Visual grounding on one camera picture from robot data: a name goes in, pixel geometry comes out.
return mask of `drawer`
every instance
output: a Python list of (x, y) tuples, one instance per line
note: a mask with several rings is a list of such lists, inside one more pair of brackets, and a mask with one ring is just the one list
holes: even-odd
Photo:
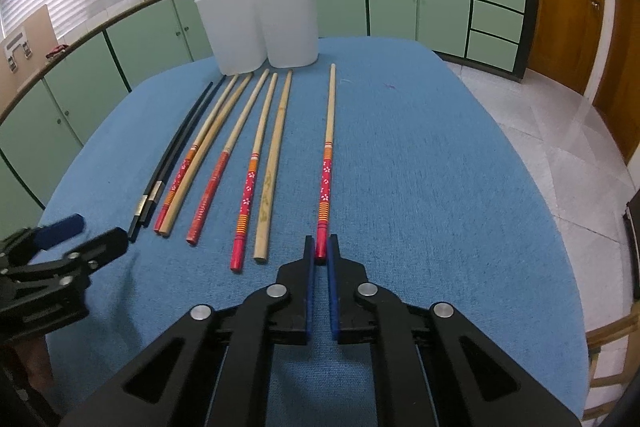
[(513, 72), (518, 46), (491, 35), (469, 32), (469, 47), (466, 58), (489, 64), (501, 70)]
[(513, 42), (520, 42), (523, 18), (520, 13), (475, 0), (471, 28)]

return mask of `chopstick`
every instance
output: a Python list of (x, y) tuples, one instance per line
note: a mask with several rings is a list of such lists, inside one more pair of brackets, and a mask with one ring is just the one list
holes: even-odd
[[(218, 87), (220, 87), (223, 80), (224, 80), (224, 76), (220, 79), (215, 89), (218, 89)], [(160, 161), (158, 162), (156, 169), (154, 170), (153, 174), (151, 174), (151, 177), (149, 178), (149, 182), (148, 184), (146, 184), (145, 191), (143, 192), (142, 197), (140, 198), (140, 203), (138, 204), (136, 211), (133, 215), (133, 218), (131, 219), (129, 232), (127, 233), (127, 237), (129, 238), (129, 241), (131, 243), (135, 243), (138, 237), (138, 232), (140, 231), (140, 225), (142, 224), (141, 216), (145, 210), (145, 205), (147, 204), (147, 201), (149, 200), (150, 196), (154, 196), (154, 194), (155, 193), (157, 194), (160, 190), (162, 181), (159, 179), (159, 177), (162, 172), (162, 168), (170, 160), (170, 158), (173, 155), (177, 155), (177, 153), (181, 150), (181, 147), (180, 147), (181, 139), (186, 139), (185, 131), (188, 130), (188, 128), (190, 127), (190, 124), (195, 125), (195, 123), (199, 120), (199, 117), (198, 117), (198, 120), (195, 120), (194, 116), (196, 114), (196, 111), (200, 107), (200, 105), (202, 105), (202, 101), (204, 100), (205, 96), (207, 96), (207, 92), (209, 91), (211, 86), (213, 86), (213, 82), (210, 82), (207, 85), (207, 87), (205, 87), (205, 89), (202, 91), (201, 95), (198, 97), (196, 102), (193, 104), (193, 106), (191, 106), (189, 112), (184, 117), (184, 120), (182, 120), (182, 123), (180, 124), (178, 129), (175, 131), (174, 137), (172, 137), (171, 141), (169, 142), (166, 149), (164, 150), (164, 153), (162, 154), (162, 157), (160, 158)], [(146, 209), (147, 209), (147, 215), (148, 215), (149, 205), (146, 206)]]

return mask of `table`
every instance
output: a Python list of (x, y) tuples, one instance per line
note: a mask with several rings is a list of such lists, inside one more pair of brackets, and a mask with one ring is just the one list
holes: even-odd
[[(263, 87), (229, 160), (197, 247), (184, 240), (243, 94), (196, 177), (169, 239), (142, 230), (125, 256), (96, 273), (86, 319), (48, 336), (61, 404), (85, 399), (191, 306), (224, 308), (273, 282), (315, 235), (328, 73), (337, 64), (330, 231), (344, 257), (405, 302), (449, 301), (580, 415), (588, 368), (574, 274), (545, 201), (500, 128), (433, 52), (385, 38), (321, 39), (318, 61), (295, 70), (280, 154), (270, 259), (228, 269), (242, 186), (266, 95)], [(258, 170), (262, 187), (280, 78)], [(137, 87), (87, 142), (42, 222), (73, 212), (75, 243), (128, 227), (168, 140), (210, 80), (208, 58)], [(74, 242), (44, 253), (55, 259)], [(326, 269), (316, 272), (310, 346), (276, 346), (270, 426), (376, 424), (369, 349), (338, 347), (328, 322)]]

